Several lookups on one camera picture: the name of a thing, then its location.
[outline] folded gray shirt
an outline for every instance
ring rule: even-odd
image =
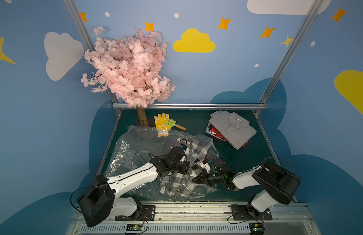
[[[228,111],[216,111],[212,113],[210,123],[230,142],[237,150],[243,146],[256,130],[250,126],[250,122],[237,113]]]

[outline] clear plastic bag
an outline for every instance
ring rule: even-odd
[[[178,130],[169,130],[168,136],[158,137],[155,127],[128,126],[127,130],[116,142],[105,176],[116,176],[137,169],[150,161],[149,153],[163,156],[178,141],[182,144],[187,142],[186,156],[190,164],[187,175],[174,173],[140,185],[127,194],[149,200],[194,199],[217,190],[216,184],[210,187],[192,182],[203,167],[209,168],[210,161],[218,159],[212,138],[193,136]]]

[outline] pink flower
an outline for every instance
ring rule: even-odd
[[[127,61],[122,61],[120,64],[119,64],[119,67],[123,70],[128,70],[128,62]]]
[[[84,84],[85,87],[89,86],[89,81],[87,80],[87,74],[86,73],[82,74],[81,82]]]
[[[141,45],[137,42],[134,45],[134,48],[132,51],[133,51],[133,53],[141,53],[141,52],[143,52],[143,47],[141,47]]]
[[[102,32],[106,31],[102,26],[98,26],[94,29],[95,37],[101,34]]]
[[[99,37],[104,31],[102,26],[94,29],[95,51],[85,52],[85,59],[98,71],[91,79],[83,74],[84,86],[95,85],[92,92],[110,88],[128,107],[146,108],[155,100],[167,99],[175,85],[159,76],[167,49],[167,44],[160,43],[160,33],[151,32],[145,36],[142,29],[136,28],[135,36],[124,35],[125,42],[119,42]]]

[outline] work glove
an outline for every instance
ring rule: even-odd
[[[170,117],[169,114],[162,113],[158,114],[158,116],[154,116],[154,120],[156,121],[156,128],[158,129],[158,136],[168,136],[168,130],[171,129],[170,126],[164,125],[163,122],[168,120]]]

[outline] wooden trunk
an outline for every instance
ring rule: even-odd
[[[140,120],[141,125],[148,126],[148,119],[145,114],[145,109],[142,107],[137,107],[136,110],[137,110],[138,118]]]

